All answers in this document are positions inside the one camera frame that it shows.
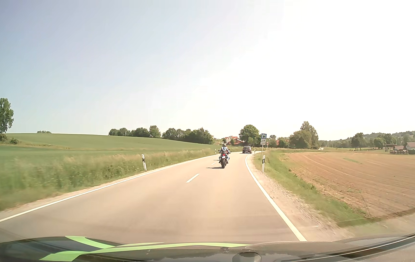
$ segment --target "motorcycle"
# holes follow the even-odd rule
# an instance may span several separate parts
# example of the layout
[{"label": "motorcycle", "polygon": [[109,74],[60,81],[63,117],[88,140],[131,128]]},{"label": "motorcycle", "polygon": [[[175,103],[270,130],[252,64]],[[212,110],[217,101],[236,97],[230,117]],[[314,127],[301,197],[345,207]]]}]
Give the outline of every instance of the motorcycle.
[{"label": "motorcycle", "polygon": [[222,156],[221,156],[221,165],[222,165],[222,168],[225,168],[225,165],[226,164],[228,164],[228,162],[227,162],[227,154],[222,154]]}]

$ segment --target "windshield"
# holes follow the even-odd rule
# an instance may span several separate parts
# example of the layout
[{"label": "windshield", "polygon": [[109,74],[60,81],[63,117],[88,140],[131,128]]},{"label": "windshield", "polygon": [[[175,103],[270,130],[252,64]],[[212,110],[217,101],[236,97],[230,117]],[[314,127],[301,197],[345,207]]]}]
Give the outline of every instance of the windshield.
[{"label": "windshield", "polygon": [[264,262],[401,237],[414,3],[0,1],[0,257]]}]

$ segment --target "car hood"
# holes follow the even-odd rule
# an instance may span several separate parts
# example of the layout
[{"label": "car hood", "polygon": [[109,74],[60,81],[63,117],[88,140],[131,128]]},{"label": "car hood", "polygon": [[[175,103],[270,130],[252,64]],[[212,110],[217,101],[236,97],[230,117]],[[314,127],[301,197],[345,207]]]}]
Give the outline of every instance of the car hood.
[{"label": "car hood", "polygon": [[415,235],[384,235],[334,242],[117,243],[83,236],[0,243],[1,261],[345,261],[378,255],[415,242]]}]

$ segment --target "sign post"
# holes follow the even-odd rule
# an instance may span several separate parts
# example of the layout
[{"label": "sign post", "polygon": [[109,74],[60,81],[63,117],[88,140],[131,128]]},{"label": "sign post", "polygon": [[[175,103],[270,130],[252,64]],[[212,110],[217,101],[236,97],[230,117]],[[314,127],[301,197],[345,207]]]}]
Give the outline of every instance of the sign post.
[{"label": "sign post", "polygon": [[263,156],[263,167],[261,168],[261,172],[264,173],[264,162],[266,161],[266,156]]},{"label": "sign post", "polygon": [[145,162],[145,155],[141,154],[141,159],[143,160],[143,167],[145,168],[145,171],[147,171],[146,162]]},{"label": "sign post", "polygon": [[267,134],[261,134],[261,155],[263,155],[264,145],[266,144],[266,138],[267,138]]}]

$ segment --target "tall grass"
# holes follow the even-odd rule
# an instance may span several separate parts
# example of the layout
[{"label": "tall grass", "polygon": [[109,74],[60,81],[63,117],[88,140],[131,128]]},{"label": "tall grass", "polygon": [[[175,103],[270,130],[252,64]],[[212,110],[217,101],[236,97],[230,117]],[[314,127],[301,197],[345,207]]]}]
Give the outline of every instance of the tall grass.
[{"label": "tall grass", "polygon": [[[364,211],[322,194],[313,184],[305,182],[294,174],[287,163],[280,160],[280,156],[284,152],[288,151],[273,149],[263,153],[266,156],[264,172],[267,176],[274,179],[285,189],[298,195],[315,210],[335,222],[358,221],[358,223],[366,223],[365,220],[361,220],[365,217]],[[254,164],[257,169],[261,170],[262,156],[260,154],[254,156]]]},{"label": "tall grass", "polygon": [[[145,154],[148,170],[212,155],[211,149]],[[0,161],[0,210],[143,172],[141,155],[66,156],[50,162]]]}]

